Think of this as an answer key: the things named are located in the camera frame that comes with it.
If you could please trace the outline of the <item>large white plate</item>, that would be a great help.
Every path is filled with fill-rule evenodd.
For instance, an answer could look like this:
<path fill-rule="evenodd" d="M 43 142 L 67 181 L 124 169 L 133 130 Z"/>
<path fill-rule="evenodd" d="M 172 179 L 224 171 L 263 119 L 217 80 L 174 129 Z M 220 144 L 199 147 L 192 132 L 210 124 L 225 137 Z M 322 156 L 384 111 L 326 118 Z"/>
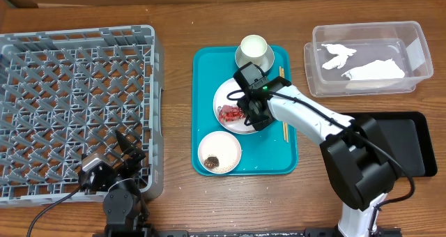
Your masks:
<path fill-rule="evenodd" d="M 247 135 L 255 133 L 252 125 L 245 125 L 246 116 L 236 100 L 229 100 L 230 92 L 239 90 L 240 87 L 234 78 L 226 80 L 216 91 L 213 98 L 213 110 L 217 121 L 232 133 Z"/>

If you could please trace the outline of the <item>red snack wrapper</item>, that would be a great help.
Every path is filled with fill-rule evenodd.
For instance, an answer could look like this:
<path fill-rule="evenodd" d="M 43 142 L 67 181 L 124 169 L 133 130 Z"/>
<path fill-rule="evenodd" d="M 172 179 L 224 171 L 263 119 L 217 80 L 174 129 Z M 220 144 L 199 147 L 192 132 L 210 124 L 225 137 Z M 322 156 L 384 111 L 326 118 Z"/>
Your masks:
<path fill-rule="evenodd" d="M 219 122 L 234 122 L 245 118 L 245 114 L 238 106 L 223 105 L 217 108 L 217 119 Z"/>

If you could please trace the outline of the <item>grey ceramic bowl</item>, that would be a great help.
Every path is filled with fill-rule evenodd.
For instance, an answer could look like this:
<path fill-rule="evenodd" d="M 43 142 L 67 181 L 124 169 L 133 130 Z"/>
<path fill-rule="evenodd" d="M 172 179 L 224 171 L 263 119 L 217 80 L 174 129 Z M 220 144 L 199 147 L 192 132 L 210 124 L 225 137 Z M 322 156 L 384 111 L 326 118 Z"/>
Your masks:
<path fill-rule="evenodd" d="M 261 58 L 251 59 L 242 52 L 241 46 L 239 46 L 236 50 L 235 61 L 239 68 L 249 62 L 254 63 L 259 66 L 265 74 L 268 74 L 274 64 L 275 55 L 271 46 L 268 45 L 266 53 Z"/>

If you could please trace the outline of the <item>white paper cup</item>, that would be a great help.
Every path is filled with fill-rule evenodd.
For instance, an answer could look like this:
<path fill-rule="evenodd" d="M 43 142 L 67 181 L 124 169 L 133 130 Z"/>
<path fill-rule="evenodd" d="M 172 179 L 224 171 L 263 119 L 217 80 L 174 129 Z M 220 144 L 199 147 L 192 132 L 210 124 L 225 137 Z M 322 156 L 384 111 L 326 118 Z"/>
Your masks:
<path fill-rule="evenodd" d="M 259 35 L 248 35 L 240 43 L 241 58 L 258 66 L 261 65 L 267 49 L 266 40 Z"/>

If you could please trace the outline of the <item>small torn white tissue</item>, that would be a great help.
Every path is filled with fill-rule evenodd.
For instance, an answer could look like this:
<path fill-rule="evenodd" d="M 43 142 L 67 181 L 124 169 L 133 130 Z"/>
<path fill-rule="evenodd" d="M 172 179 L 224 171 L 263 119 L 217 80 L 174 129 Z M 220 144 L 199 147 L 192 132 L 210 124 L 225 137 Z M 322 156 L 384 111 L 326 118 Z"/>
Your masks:
<path fill-rule="evenodd" d="M 324 48 L 334 57 L 322 65 L 325 70 L 332 70 L 334 68 L 343 68 L 348 58 L 357 52 L 356 49 L 347 48 L 341 44 L 322 44 Z"/>

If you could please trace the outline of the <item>large white tissue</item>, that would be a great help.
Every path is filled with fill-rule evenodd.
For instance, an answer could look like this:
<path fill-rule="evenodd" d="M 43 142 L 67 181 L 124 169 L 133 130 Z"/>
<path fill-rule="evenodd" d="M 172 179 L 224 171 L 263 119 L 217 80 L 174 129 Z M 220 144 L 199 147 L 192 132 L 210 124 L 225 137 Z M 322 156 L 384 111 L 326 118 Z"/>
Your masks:
<path fill-rule="evenodd" d="M 375 60 L 364 66 L 359 66 L 347 70 L 341 75 L 349 80 L 380 80 L 380 79 L 398 79 L 405 77 L 405 72 L 393 61 Z"/>

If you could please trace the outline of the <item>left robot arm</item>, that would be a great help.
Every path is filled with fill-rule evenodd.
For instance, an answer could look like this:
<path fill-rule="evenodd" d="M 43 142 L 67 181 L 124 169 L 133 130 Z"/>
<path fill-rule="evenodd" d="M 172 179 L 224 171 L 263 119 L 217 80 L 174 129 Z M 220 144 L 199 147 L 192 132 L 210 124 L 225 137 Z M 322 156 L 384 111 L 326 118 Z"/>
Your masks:
<path fill-rule="evenodd" d="M 124 158 L 114 166 L 98 153 L 83 157 L 79 186 L 107 193 L 102 203 L 107 218 L 103 236 L 157 236 L 157 231 L 147 223 L 149 210 L 134 180 L 146 154 L 121 132 L 114 132 Z"/>

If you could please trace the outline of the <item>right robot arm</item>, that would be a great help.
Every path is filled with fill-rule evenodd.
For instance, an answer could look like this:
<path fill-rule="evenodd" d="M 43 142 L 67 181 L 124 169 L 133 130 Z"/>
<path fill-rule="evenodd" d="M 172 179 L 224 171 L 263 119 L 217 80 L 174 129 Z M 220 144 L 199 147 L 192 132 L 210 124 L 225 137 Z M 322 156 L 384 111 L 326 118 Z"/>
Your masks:
<path fill-rule="evenodd" d="M 329 110 L 283 77 L 234 79 L 244 94 L 236 102 L 247 125 L 260 131 L 273 121 L 285 122 L 319 145 L 330 184 L 344 204 L 337 235 L 379 236 L 381 208 L 413 196 L 413 177 L 373 118 Z"/>

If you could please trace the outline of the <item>teal plastic serving tray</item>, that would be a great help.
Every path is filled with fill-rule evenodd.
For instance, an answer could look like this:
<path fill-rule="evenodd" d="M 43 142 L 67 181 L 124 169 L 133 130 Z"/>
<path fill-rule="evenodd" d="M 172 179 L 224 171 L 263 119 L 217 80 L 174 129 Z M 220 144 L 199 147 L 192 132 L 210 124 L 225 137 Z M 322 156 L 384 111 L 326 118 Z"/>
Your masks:
<path fill-rule="evenodd" d="M 204 47 L 193 59 L 192 69 L 192 129 L 191 161 L 201 175 L 212 176 L 202 165 L 199 144 L 202 139 L 217 131 L 232 134 L 241 145 L 241 159 L 228 173 L 229 176 L 280 175 L 291 173 L 298 163 L 296 130 L 288 127 L 284 138 L 284 126 L 275 121 L 260 132 L 250 133 L 243 120 L 222 125 L 218 120 L 218 107 L 235 106 L 236 101 L 226 97 L 238 90 L 233 74 L 237 71 L 236 46 Z"/>

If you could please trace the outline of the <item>small white plate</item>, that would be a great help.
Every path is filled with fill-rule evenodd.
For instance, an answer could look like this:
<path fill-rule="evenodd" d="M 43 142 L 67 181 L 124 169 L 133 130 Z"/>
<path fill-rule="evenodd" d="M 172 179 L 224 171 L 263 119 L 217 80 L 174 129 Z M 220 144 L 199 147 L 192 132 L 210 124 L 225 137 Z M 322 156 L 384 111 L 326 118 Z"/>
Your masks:
<path fill-rule="evenodd" d="M 220 165 L 207 169 L 203 162 L 209 156 L 219 159 Z M 233 171 L 239 164 L 242 148 L 239 141 L 229 132 L 215 131 L 207 134 L 199 143 L 198 159 L 201 166 L 212 174 L 223 175 Z"/>

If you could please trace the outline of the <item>brown food scrap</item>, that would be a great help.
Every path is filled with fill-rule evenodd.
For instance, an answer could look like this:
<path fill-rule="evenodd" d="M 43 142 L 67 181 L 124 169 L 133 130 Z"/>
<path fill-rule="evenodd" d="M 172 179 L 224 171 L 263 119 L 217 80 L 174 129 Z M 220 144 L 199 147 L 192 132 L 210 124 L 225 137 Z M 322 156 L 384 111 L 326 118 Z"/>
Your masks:
<path fill-rule="evenodd" d="M 204 160 L 203 165 L 207 169 L 214 169 L 216 167 L 219 167 L 220 161 L 215 156 L 209 156 Z"/>

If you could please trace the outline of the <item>grey plastic dish rack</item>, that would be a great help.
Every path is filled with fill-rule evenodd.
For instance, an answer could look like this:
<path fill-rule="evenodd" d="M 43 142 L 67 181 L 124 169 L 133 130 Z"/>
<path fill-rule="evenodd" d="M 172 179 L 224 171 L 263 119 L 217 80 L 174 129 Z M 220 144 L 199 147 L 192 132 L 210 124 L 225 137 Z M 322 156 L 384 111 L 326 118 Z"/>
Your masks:
<path fill-rule="evenodd" d="M 40 206 L 74 193 L 83 155 L 123 159 L 116 133 L 145 153 L 135 175 L 163 191 L 164 50 L 149 25 L 1 36 L 1 206 Z"/>

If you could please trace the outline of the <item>clear plastic bin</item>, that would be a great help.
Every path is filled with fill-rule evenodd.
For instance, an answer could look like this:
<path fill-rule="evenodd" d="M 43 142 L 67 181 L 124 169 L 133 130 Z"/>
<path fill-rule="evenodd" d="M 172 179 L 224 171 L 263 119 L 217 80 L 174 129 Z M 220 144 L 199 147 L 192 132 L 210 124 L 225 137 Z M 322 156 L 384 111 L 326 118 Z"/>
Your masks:
<path fill-rule="evenodd" d="M 343 68 L 325 70 L 322 65 L 335 56 L 322 44 L 341 44 L 357 52 Z M 318 98 L 410 93 L 419 82 L 433 75 L 429 47 L 421 26 L 415 21 L 316 26 L 312 41 L 304 47 L 304 58 L 309 92 Z M 393 59 L 405 77 L 354 81 L 341 76 L 351 68 L 388 59 Z"/>

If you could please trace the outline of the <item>black plastic tray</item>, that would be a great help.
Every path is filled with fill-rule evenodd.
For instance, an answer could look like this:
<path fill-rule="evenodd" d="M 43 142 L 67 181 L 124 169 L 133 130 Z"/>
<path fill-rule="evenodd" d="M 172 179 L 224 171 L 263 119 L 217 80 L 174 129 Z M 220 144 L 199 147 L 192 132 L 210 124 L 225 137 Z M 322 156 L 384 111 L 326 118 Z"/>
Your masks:
<path fill-rule="evenodd" d="M 438 172 L 426 117 L 420 112 L 351 112 L 353 118 L 370 116 L 390 141 L 395 159 L 413 177 Z"/>

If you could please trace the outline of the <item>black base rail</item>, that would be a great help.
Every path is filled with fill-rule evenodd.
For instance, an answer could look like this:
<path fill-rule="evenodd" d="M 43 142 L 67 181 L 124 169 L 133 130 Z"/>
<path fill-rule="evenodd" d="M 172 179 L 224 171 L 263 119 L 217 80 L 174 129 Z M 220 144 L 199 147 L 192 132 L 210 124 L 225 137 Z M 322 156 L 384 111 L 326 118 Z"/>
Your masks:
<path fill-rule="evenodd" d="M 244 231 L 244 232 L 188 232 L 188 231 L 156 231 L 149 229 L 140 232 L 117 232 L 109 236 L 118 237 L 341 237 L 335 228 L 307 228 L 297 231 Z"/>

